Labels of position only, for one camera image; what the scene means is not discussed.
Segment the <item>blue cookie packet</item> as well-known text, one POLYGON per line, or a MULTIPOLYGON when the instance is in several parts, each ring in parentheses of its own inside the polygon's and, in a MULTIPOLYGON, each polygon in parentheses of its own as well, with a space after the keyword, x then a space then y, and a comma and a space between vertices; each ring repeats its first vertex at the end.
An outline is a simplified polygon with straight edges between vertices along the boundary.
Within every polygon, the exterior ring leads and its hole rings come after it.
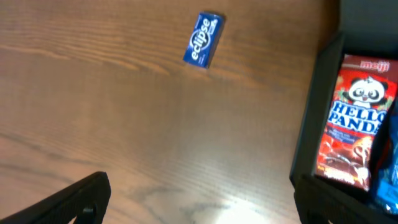
POLYGON ((387 214, 397 215, 397 101, 389 118, 389 155, 379 170, 374 201, 387 214))

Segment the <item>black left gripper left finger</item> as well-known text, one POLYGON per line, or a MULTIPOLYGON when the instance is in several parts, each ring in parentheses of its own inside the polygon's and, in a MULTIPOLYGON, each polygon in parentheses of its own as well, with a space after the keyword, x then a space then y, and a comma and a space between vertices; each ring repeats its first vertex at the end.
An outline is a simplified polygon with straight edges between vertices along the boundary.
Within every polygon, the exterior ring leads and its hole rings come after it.
POLYGON ((1 220, 2 224, 102 224, 111 197, 105 172, 95 172, 1 220))

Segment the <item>red Hello Panda box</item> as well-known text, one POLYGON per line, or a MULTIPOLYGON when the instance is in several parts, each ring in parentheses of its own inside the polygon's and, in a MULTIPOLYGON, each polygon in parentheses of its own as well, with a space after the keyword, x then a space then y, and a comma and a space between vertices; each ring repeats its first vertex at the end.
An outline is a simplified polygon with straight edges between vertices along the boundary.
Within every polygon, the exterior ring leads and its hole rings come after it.
POLYGON ((319 144, 315 175, 369 190, 374 138, 396 94, 396 60, 345 55, 319 144))

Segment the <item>blue Eclipse mint tin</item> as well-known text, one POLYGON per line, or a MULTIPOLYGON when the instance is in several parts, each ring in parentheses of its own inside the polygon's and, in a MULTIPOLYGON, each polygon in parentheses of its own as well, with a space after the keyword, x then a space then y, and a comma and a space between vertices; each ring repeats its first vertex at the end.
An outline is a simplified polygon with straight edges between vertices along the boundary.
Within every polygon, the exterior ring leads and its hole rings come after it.
POLYGON ((210 12, 199 13, 183 61, 208 68, 224 27, 224 17, 210 12))

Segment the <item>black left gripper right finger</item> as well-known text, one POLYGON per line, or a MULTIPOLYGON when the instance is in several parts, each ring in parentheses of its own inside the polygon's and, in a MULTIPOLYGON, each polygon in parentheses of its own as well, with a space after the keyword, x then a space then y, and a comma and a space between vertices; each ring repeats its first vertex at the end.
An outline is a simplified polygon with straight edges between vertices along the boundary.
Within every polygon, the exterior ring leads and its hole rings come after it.
POLYGON ((396 216, 369 208, 308 175, 303 175, 295 184, 294 199, 303 224, 397 224, 396 216))

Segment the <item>dark green gift box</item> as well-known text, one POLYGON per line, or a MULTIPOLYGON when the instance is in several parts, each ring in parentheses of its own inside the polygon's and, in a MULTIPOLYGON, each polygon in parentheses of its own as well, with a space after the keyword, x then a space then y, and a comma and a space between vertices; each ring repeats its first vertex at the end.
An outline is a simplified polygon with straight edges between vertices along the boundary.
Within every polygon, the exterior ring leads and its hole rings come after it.
POLYGON ((318 54, 310 84, 307 105, 298 137, 290 181, 295 185, 303 175, 312 176, 358 199, 366 200, 377 157, 383 152, 392 106, 375 135, 367 191, 315 175, 318 148, 329 114, 338 71, 345 55, 384 58, 397 61, 397 0, 345 0, 340 2, 340 25, 334 39, 318 54))

